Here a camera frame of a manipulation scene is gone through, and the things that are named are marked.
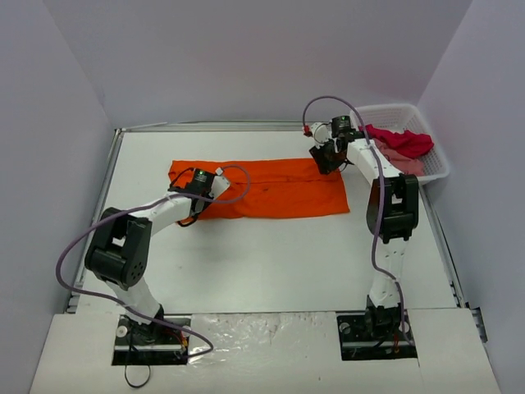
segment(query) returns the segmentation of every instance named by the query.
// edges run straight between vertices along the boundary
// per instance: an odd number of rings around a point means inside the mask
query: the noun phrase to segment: white wall
[[[471,0],[44,0],[114,126],[417,103]],[[312,118],[332,117],[319,103]]]
[[[41,0],[1,1],[0,37],[0,392],[19,393],[66,303],[54,264],[89,222],[112,132]]]
[[[454,170],[431,193],[503,392],[525,387],[525,2],[474,0],[419,107]]]

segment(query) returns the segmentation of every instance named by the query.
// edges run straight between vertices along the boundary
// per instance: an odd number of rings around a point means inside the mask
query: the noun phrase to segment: white plastic basket
[[[388,129],[394,133],[410,130],[414,134],[428,134],[432,138],[434,148],[419,158],[425,165],[423,169],[425,175],[418,176],[420,185],[449,175],[450,166],[443,150],[416,107],[410,104],[385,104],[358,107],[357,110],[366,125],[372,124],[377,128]],[[359,125],[353,112],[350,113],[350,120],[354,126]]]

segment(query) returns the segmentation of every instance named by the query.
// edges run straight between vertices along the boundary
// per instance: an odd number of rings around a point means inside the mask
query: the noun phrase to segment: orange towel
[[[228,164],[246,168],[252,181],[248,194],[233,204],[212,204],[199,218],[310,218],[350,211],[341,174],[319,174],[311,158],[223,163],[174,161],[168,175],[173,181],[188,167],[215,172]],[[183,174],[177,185],[184,186],[191,181],[192,174]],[[234,199],[246,187],[245,174],[228,168],[225,176],[231,186],[219,199]]]

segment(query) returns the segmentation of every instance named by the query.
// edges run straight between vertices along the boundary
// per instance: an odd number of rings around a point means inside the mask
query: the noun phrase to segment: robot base
[[[164,319],[188,328],[191,324],[190,316],[165,316]],[[116,329],[112,365],[187,364],[188,344],[181,332],[156,329],[155,335],[151,335],[152,330],[140,326],[127,316],[121,316]]]
[[[409,317],[405,315],[406,327]],[[400,327],[393,327],[383,337],[372,337],[364,312],[337,314],[341,359],[343,361],[417,359],[418,352],[404,339]],[[407,333],[413,341],[412,332]]]

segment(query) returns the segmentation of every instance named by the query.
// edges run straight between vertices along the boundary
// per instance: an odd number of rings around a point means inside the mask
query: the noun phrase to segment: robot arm
[[[179,193],[217,199],[230,182],[217,169],[216,174],[194,169],[193,179],[184,188],[170,187],[165,202],[154,208],[128,214],[100,227],[85,256],[85,267],[106,282],[116,297],[134,310],[151,318],[162,319],[162,306],[154,299],[144,279],[148,263],[149,241],[165,227],[187,218],[194,220],[210,203],[191,197],[173,198]],[[102,218],[120,212],[108,208]],[[138,324],[150,324],[134,314],[128,317]]]
[[[310,149],[323,174],[330,173],[343,163],[354,164],[371,186],[367,207],[367,225],[373,234],[379,213],[379,171],[371,149],[375,149],[385,177],[385,203],[381,218],[380,242],[377,245],[377,266],[401,278],[404,251],[418,225],[418,179],[405,175],[392,166],[375,146],[367,143],[362,131],[356,131],[349,117],[336,117],[331,123],[311,126],[315,146]],[[399,293],[395,282],[376,271],[367,296],[369,331],[380,337],[400,321]]]

